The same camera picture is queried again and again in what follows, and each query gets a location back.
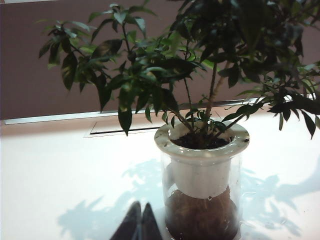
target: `soil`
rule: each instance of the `soil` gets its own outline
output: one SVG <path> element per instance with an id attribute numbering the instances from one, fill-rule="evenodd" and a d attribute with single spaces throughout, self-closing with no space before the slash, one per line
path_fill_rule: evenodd
<path id="1" fill-rule="evenodd" d="M 230 188 L 216 197 L 193 198 L 175 190 L 165 203 L 166 226 L 176 240 L 232 240 L 239 228 Z"/>
<path id="2" fill-rule="evenodd" d="M 213 134 L 204 135 L 201 133 L 187 133 L 179 139 L 171 140 L 171 142 L 188 149 L 216 149 L 229 143 L 222 138 L 212 139 L 212 137 Z"/>

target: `tabletop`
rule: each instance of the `tabletop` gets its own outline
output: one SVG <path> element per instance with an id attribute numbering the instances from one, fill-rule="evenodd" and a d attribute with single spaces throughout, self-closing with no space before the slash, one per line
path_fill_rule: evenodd
<path id="1" fill-rule="evenodd" d="M 1 122 L 2 240 L 107 240 L 134 201 L 151 204 L 163 239 L 171 239 L 156 129 L 128 137 L 103 131 L 117 128 L 116 117 Z M 238 239 L 318 240 L 320 131 L 311 140 L 294 115 L 279 131 L 265 110 L 240 124 L 250 144 L 241 154 Z M 90 134 L 97 126 L 101 134 Z"/>

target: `potted plant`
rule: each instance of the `potted plant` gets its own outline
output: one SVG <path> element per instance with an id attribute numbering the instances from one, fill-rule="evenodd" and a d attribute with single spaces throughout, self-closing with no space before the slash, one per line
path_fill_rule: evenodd
<path id="1" fill-rule="evenodd" d="M 239 164 L 231 159 L 249 144 L 248 132 L 237 122 L 264 107 L 279 116 L 280 130 L 291 113 L 304 118 L 311 137 L 320 127 L 320 61 L 301 63 L 303 30 L 319 22 L 320 0 L 184 0 L 169 31 L 155 38 L 147 37 L 145 21 L 137 16 L 154 15 L 147 2 L 129 8 L 113 3 L 92 13 L 89 22 L 103 17 L 96 28 L 57 21 L 46 29 L 50 39 L 39 56 L 49 51 L 52 67 L 62 55 L 65 87 L 79 83 L 82 91 L 86 84 L 95 85 L 101 111 L 118 91 L 118 120 L 126 134 L 133 110 L 144 110 L 150 122 L 151 110 L 161 112 L 166 124 L 155 142 L 163 152 L 170 233 L 176 239 L 233 239 L 239 228 L 239 169 L 233 166 Z M 129 25 L 136 29 L 128 30 Z M 96 44 L 107 27 L 119 37 Z M 116 69 L 110 70 L 109 63 Z M 201 71 L 212 73 L 201 100 L 204 108 L 193 104 L 188 85 Z M 176 81 L 184 82 L 186 114 L 173 94 Z M 216 120 L 212 106 L 224 81 L 229 88 L 255 83 L 240 95 L 256 100 Z"/>

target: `black object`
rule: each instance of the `black object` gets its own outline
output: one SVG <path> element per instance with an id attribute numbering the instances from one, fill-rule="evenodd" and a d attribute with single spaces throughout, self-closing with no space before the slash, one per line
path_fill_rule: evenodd
<path id="1" fill-rule="evenodd" d="M 141 217 L 140 203 L 132 203 L 110 240 L 162 240 L 151 205 L 146 204 Z"/>

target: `white ceramic pot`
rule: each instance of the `white ceramic pot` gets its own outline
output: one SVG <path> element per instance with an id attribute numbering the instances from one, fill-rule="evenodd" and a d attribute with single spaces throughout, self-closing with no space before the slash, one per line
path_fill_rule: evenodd
<path id="1" fill-rule="evenodd" d="M 213 198 L 223 193 L 228 185 L 231 159 L 249 144 L 249 134 L 235 124 L 220 138 L 229 144 L 214 149 L 190 149 L 174 144 L 175 140 L 188 133 L 183 124 L 163 125 L 155 133 L 154 140 L 170 159 L 166 181 L 173 181 L 184 194 L 199 199 Z"/>

